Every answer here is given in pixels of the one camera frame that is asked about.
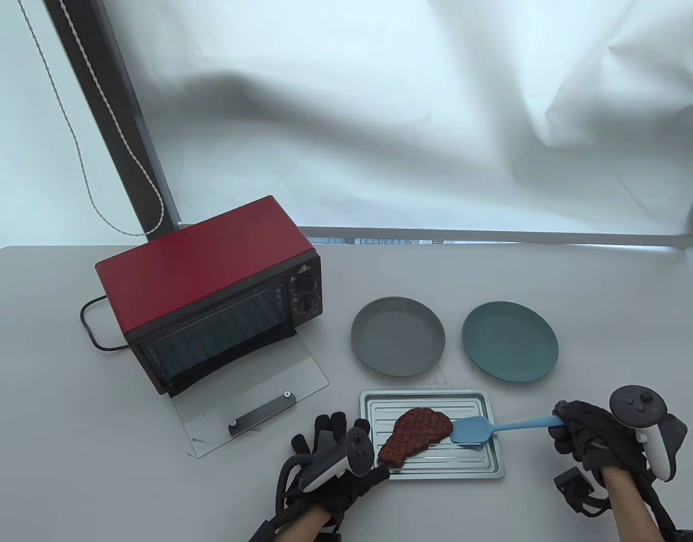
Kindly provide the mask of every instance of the silicone spatula head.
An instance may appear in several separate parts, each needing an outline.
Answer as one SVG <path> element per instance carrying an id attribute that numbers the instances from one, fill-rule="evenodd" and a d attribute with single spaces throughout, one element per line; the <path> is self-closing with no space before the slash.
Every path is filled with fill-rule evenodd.
<path id="1" fill-rule="evenodd" d="M 457 444 L 484 444 L 492 436 L 492 424 L 483 416 L 462 418 L 453 422 L 450 438 Z"/>

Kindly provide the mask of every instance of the power cord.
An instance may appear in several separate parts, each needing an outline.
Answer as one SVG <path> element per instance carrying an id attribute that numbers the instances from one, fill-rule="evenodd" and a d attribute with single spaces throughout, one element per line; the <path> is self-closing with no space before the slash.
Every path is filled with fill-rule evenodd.
<path id="1" fill-rule="evenodd" d="M 96 83 L 96 88 L 98 90 L 98 93 L 101 94 L 101 98 L 103 100 L 103 103 L 106 106 L 106 109 L 108 109 L 108 112 L 111 115 L 111 119 L 113 121 L 113 124 L 116 127 L 116 130 L 119 131 L 119 135 L 121 138 L 121 141 L 123 142 L 123 145 L 125 149 L 127 150 L 128 154 L 132 158 L 132 160 L 135 162 L 135 164 L 138 166 L 138 169 L 141 170 L 141 173 L 143 173 L 143 176 L 146 178 L 146 181 L 148 181 L 148 184 L 151 185 L 151 188 L 153 188 L 153 191 L 156 193 L 156 197 L 159 199 L 159 205 L 161 206 L 161 216 L 159 217 L 159 221 L 156 223 L 154 227 L 152 227 L 150 230 L 143 232 L 143 233 L 128 233 L 127 231 L 123 231 L 120 228 L 117 228 L 111 222 L 106 219 L 106 217 L 101 214 L 101 211 L 98 209 L 96 206 L 96 203 L 93 201 L 93 194 L 91 194 L 91 185 L 88 182 L 88 176 L 86 175 L 86 166 L 83 164 L 83 154 L 81 154 L 81 145 L 78 142 L 78 137 L 76 137 L 76 131 L 73 129 L 73 124 L 71 124 L 71 120 L 68 118 L 68 114 L 65 112 L 65 106 L 63 105 L 63 101 L 60 99 L 60 93 L 58 93 L 58 88 L 55 87 L 55 81 L 53 80 L 53 75 L 50 73 L 50 67 L 48 65 L 48 62 L 45 60 L 45 54 L 43 54 L 43 50 L 41 49 L 40 46 L 40 41 L 38 41 L 38 38 L 35 34 L 35 30 L 33 29 L 33 25 L 31 25 L 30 18 L 28 18 L 28 14 L 26 13 L 26 8 L 23 6 L 23 1 L 22 0 L 16 0 L 18 2 L 18 6 L 21 9 L 21 13 L 23 14 L 23 18 L 26 21 L 26 24 L 28 25 L 28 29 L 31 33 L 31 37 L 33 38 L 33 41 L 35 42 L 35 46 L 38 49 L 38 54 L 40 55 L 40 60 L 43 63 L 43 67 L 45 68 L 45 73 L 48 75 L 48 80 L 50 81 L 50 86 L 53 88 L 53 94 L 55 95 L 55 99 L 58 101 L 58 107 L 60 107 L 60 113 L 63 114 L 63 118 L 65 119 L 65 123 L 68 125 L 68 130 L 71 131 L 71 137 L 73 137 L 73 144 L 76 145 L 76 154 L 78 155 L 78 163 L 81 166 L 81 174 L 83 175 L 84 181 L 86 181 L 86 191 L 88 192 L 88 199 L 91 200 L 91 206 L 93 207 L 94 211 L 96 211 L 96 214 L 101 217 L 101 220 L 106 222 L 107 225 L 112 227 L 114 230 L 116 230 L 119 233 L 122 233 L 123 235 L 130 235 L 131 237 L 141 237 L 141 235 L 150 235 L 151 233 L 155 232 L 161 223 L 164 221 L 164 201 L 163 197 L 161 197 L 161 193 L 158 191 L 158 188 L 156 188 L 156 184 L 153 182 L 151 179 L 151 176 L 148 175 L 146 172 L 145 167 L 141 164 L 141 161 L 138 160 L 137 156 L 133 154 L 133 150 L 130 149 L 130 145 L 128 144 L 128 141 L 126 141 L 125 136 L 123 135 L 123 131 L 120 127 L 119 120 L 116 119 L 115 113 L 113 111 L 113 108 L 111 107 L 110 102 L 108 101 L 108 98 L 106 98 L 106 95 L 103 92 L 103 89 L 101 88 L 101 83 L 98 81 L 98 77 L 96 77 L 96 72 L 94 72 L 93 67 L 91 65 L 91 61 L 88 59 L 88 55 L 86 54 L 86 49 L 83 47 L 83 43 L 81 43 L 81 39 L 78 36 L 78 33 L 76 32 L 76 27 L 73 25 L 73 21 L 71 20 L 71 14 L 68 13 L 68 10 L 65 8 L 65 3 L 63 3 L 63 0 L 58 0 L 60 3 L 60 8 L 63 10 L 63 15 L 65 15 L 66 20 L 68 21 L 68 26 L 71 27 L 71 33 L 73 34 L 73 38 L 76 39 L 76 44 L 78 44 L 78 48 L 81 50 L 81 56 L 83 56 L 83 60 L 86 61 L 86 66 L 88 67 L 88 71 L 91 72 L 91 79 L 93 79 L 93 82 Z"/>
<path id="2" fill-rule="evenodd" d="M 91 331 L 91 327 L 86 323 L 86 309 L 90 307 L 94 303 L 98 303 L 99 301 L 102 301 L 106 299 L 106 296 L 101 296 L 101 297 L 96 297 L 96 299 L 91 299 L 88 303 L 83 305 L 83 308 L 81 308 L 81 323 L 83 324 L 83 327 L 86 328 L 86 333 L 88 333 L 89 338 L 91 339 L 91 342 L 93 343 L 93 346 L 96 346 L 99 350 L 102 350 L 104 352 L 115 352 L 119 350 L 125 350 L 128 348 L 128 345 L 122 345 L 122 346 L 114 346 L 114 347 L 106 347 L 106 346 L 101 346 L 98 344 L 98 341 L 96 341 L 96 337 L 93 336 L 93 332 Z"/>

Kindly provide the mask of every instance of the gray table surface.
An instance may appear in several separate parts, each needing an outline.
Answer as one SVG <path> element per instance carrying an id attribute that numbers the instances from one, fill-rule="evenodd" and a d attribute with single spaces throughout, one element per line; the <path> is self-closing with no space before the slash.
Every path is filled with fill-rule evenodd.
<path id="1" fill-rule="evenodd" d="M 128 351 L 94 350 L 78 310 L 102 294 L 94 263 L 123 247 L 0 251 L 0 541 L 248 540 L 271 516 L 290 438 L 319 413 L 359 412 L 366 389 L 481 388 L 498 421 L 547 415 L 557 400 L 607 407 L 616 387 L 658 390 L 690 428 L 674 481 L 656 482 L 693 529 L 693 250 L 578 246 L 319 246 L 325 312 L 300 328 L 331 384 L 197 460 L 167 397 Z M 349 327 L 370 300 L 408 296 L 441 318 L 438 365 L 395 379 L 363 366 Z M 548 320 L 555 371 L 533 384 L 474 367 L 459 331 L 496 299 Z M 106 307 L 89 315 L 122 341 Z M 610 514 L 576 515 L 552 478 L 573 465 L 542 430 L 502 434 L 501 480 L 391 481 L 349 511 L 349 540 L 617 540 Z"/>

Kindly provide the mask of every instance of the oven control knob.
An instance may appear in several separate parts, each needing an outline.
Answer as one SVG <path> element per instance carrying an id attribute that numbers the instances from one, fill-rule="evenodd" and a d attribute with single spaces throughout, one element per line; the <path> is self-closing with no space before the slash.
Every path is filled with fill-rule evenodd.
<path id="1" fill-rule="evenodd" d="M 298 294 L 313 294 L 316 292 L 318 285 L 316 280 L 313 278 L 303 277 L 297 282 L 297 293 Z"/>
<path id="2" fill-rule="evenodd" d="M 299 300 L 299 310 L 302 312 L 308 312 L 314 308 L 316 305 L 316 296 L 304 296 Z"/>

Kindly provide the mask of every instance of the white backdrop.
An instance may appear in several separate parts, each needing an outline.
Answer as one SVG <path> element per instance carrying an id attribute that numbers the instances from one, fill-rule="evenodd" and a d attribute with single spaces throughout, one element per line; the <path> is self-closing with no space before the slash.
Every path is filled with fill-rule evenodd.
<path id="1" fill-rule="evenodd" d="M 42 0 L 24 0 L 73 128 L 94 199 L 119 227 L 142 231 Z M 0 0 L 0 248 L 123 244 L 91 209 L 76 150 L 16 0 Z"/>
<path id="2" fill-rule="evenodd" d="M 105 0 L 184 222 L 693 233 L 693 0 Z"/>

